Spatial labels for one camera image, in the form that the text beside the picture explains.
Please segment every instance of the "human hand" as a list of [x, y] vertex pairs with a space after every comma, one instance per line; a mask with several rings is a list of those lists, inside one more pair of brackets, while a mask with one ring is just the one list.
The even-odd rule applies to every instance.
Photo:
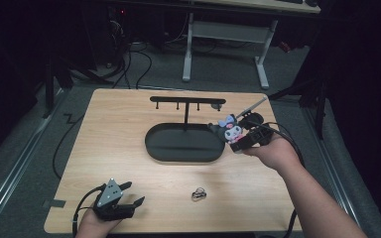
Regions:
[[103, 221], [97, 217], [91, 208], [88, 208], [79, 224], [76, 238], [106, 237], [122, 220]]
[[284, 169], [301, 165], [293, 146], [276, 133], [274, 133], [268, 145], [252, 147], [243, 150], [243, 153], [248, 156], [258, 157], [265, 166], [277, 171], [279, 174]]

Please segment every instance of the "human arm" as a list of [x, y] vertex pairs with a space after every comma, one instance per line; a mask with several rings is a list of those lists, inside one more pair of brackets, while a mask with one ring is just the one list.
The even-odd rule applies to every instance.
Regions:
[[275, 134], [269, 145], [243, 153], [258, 157], [283, 178], [306, 237], [366, 237], [302, 166], [296, 151], [284, 138]]
[[75, 238], [105, 238], [121, 221], [103, 221], [88, 208], [82, 216]]

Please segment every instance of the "jewelry stand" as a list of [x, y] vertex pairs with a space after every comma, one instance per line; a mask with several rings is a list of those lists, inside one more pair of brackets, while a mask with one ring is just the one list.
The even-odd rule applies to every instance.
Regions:
[[151, 101], [175, 102], [186, 104], [185, 123], [161, 123], [152, 127], [146, 137], [145, 146], [148, 154], [161, 162], [209, 163], [218, 159], [225, 143], [211, 132], [207, 124], [188, 123], [190, 104], [211, 104], [219, 111], [225, 99], [194, 97], [159, 97], [152, 96]]

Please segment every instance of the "white cartoon character face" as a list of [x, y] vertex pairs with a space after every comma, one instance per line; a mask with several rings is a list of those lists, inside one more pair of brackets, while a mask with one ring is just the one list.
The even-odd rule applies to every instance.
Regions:
[[240, 139], [241, 134], [242, 128], [239, 126], [233, 126], [224, 132], [224, 137], [229, 143], [235, 143], [238, 139]]

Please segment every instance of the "black tray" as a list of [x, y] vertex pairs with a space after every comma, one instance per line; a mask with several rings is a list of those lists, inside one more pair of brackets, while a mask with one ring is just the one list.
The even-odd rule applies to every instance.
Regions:
[[162, 123], [145, 137], [148, 154], [161, 162], [208, 163], [218, 159], [225, 143], [206, 124]]

